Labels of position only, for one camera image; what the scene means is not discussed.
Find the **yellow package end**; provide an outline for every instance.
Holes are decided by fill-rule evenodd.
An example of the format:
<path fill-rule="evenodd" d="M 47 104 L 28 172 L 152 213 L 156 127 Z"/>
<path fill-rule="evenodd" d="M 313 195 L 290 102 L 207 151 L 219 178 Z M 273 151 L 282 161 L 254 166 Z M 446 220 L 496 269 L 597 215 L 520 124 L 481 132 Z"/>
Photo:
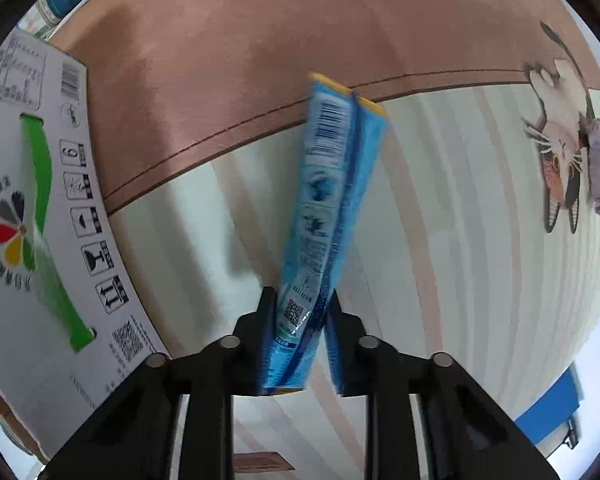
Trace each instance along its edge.
<path fill-rule="evenodd" d="M 304 391 L 302 388 L 276 388 L 273 391 L 273 395 L 286 395 L 286 394 L 294 394 L 296 392 Z"/>
<path fill-rule="evenodd" d="M 351 88 L 347 88 L 346 86 L 341 85 L 337 81 L 334 81 L 333 79 L 328 78 L 324 74 L 318 74 L 317 72 L 311 72 L 309 74 L 309 79 L 311 79 L 312 81 L 320 82 L 323 85 L 326 85 L 329 88 L 331 88 L 334 92 L 338 92 L 339 94 L 342 94 L 346 97 L 349 97 L 351 95 Z M 371 113 L 374 113 L 374 114 L 384 117 L 386 119 L 389 118 L 389 115 L 387 114 L 386 110 L 384 109 L 384 107 L 382 105 L 379 105 L 378 103 L 375 103 L 365 97 L 360 97 L 360 96 L 358 96 L 358 101 L 360 102 L 361 106 L 365 107 Z"/>

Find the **nutrition label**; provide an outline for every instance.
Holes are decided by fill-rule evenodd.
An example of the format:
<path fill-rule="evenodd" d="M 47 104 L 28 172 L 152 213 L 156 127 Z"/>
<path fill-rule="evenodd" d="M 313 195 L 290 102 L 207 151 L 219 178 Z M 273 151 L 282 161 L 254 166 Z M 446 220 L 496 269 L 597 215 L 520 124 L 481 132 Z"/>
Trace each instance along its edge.
<path fill-rule="evenodd" d="M 14 34 L 0 49 L 0 101 L 40 108 L 45 58 L 39 45 Z"/>

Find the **blue container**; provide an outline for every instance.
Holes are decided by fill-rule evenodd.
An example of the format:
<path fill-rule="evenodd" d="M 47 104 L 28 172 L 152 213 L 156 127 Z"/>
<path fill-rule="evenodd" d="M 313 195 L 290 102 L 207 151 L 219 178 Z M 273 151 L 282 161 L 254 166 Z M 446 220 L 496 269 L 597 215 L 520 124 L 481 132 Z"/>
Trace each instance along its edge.
<path fill-rule="evenodd" d="M 323 75 L 311 78 L 296 212 L 264 381 L 269 393 L 304 387 L 388 124 L 380 105 Z"/>

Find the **white wall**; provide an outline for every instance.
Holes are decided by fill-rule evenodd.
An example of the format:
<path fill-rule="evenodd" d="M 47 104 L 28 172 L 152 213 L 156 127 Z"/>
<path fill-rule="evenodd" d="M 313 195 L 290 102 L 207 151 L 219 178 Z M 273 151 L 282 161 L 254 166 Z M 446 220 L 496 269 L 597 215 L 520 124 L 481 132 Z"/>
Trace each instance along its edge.
<path fill-rule="evenodd" d="M 42 464 L 34 455 L 28 455 L 18 448 L 0 426 L 0 452 L 18 480 L 35 478 Z"/>
<path fill-rule="evenodd" d="M 600 321 L 575 360 L 584 399 L 578 409 L 580 443 L 559 447 L 549 463 L 562 480 L 578 480 L 600 452 Z"/>

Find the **fragile symbol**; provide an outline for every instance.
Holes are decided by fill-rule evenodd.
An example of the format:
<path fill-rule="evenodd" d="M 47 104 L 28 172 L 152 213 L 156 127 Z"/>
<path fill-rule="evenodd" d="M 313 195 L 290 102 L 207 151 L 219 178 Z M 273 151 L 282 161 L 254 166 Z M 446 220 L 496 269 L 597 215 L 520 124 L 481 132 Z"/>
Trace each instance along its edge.
<path fill-rule="evenodd" d="M 86 173 L 70 173 L 67 171 L 62 176 L 64 177 L 66 197 L 69 200 L 93 198 L 89 175 Z"/>
<path fill-rule="evenodd" d="M 78 238 L 102 232 L 98 212 L 94 207 L 72 207 L 71 220 L 74 223 L 75 235 Z"/>
<path fill-rule="evenodd" d="M 107 243 L 104 240 L 83 246 L 82 256 L 91 276 L 100 274 L 105 270 L 113 269 L 113 260 L 111 259 Z"/>
<path fill-rule="evenodd" d="M 117 275 L 97 284 L 96 291 L 107 314 L 111 314 L 129 301 L 129 297 Z"/>

